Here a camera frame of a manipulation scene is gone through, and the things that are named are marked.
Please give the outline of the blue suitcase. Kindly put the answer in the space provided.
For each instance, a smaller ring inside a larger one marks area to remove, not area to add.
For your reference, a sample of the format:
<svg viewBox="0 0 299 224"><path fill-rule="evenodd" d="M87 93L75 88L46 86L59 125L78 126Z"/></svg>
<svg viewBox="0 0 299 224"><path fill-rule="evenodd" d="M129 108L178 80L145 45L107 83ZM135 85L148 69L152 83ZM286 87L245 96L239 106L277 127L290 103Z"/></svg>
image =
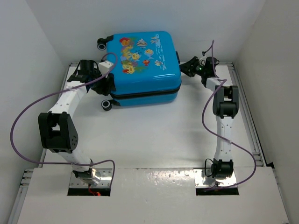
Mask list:
<svg viewBox="0 0 299 224"><path fill-rule="evenodd" d="M114 34L97 40L97 48L115 64L107 78L97 82L97 92L110 95L101 103L105 111L113 105L137 106L173 101L182 84L179 57L166 31Z"/></svg>

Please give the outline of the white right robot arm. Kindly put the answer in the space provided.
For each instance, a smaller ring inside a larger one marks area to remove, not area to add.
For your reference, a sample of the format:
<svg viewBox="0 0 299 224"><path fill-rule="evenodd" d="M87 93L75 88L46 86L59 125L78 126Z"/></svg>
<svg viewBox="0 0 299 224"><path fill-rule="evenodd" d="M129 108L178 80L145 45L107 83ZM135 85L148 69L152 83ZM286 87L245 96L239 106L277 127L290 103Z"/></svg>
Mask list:
<svg viewBox="0 0 299 224"><path fill-rule="evenodd" d="M237 86L226 86L225 79L215 74L219 61L214 57L199 59L196 56L181 64L180 70L189 77L199 75L201 83L213 92L213 114L217 123L217 143L211 171L208 177L224 179L231 177L234 170L231 154L231 130L234 118L239 111L239 90Z"/></svg>

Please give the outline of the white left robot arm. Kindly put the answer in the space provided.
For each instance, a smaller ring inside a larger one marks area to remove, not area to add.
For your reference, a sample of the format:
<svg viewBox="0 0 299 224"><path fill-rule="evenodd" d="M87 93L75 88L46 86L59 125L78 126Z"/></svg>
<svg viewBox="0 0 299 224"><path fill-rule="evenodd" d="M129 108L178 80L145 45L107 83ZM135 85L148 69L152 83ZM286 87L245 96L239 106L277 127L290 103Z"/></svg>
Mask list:
<svg viewBox="0 0 299 224"><path fill-rule="evenodd" d="M40 113L38 125L42 146L60 155L70 163L76 178L91 186L101 181L100 173L93 166L93 161L78 148L78 132L72 121L74 112L93 81L101 78L108 80L114 63L81 60L74 73L67 79L64 92L47 113Z"/></svg>

